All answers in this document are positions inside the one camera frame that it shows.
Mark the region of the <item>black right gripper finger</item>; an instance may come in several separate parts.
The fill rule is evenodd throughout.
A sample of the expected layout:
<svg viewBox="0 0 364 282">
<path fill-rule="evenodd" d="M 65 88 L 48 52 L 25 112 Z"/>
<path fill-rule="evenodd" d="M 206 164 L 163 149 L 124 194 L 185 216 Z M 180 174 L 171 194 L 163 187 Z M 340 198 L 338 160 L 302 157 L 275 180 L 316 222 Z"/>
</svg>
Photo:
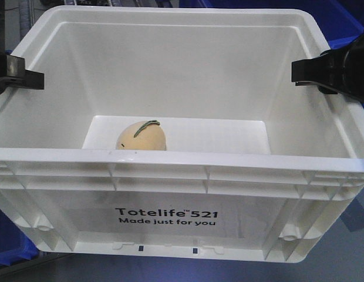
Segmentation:
<svg viewBox="0 0 364 282">
<path fill-rule="evenodd" d="M 351 43 L 318 57 L 291 63 L 291 81 L 316 85 L 324 94 L 343 94 L 364 103 L 364 32 Z"/>
</svg>

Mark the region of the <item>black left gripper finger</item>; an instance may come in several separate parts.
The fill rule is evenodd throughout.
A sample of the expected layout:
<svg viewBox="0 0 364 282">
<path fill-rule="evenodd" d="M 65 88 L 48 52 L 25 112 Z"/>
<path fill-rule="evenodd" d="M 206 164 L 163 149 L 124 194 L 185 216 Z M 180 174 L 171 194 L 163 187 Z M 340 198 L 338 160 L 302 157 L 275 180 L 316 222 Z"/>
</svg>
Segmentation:
<svg viewBox="0 0 364 282">
<path fill-rule="evenodd" d="M 27 70 L 24 58 L 0 52 L 0 95 L 8 87 L 44 90 L 44 74 Z"/>
</svg>

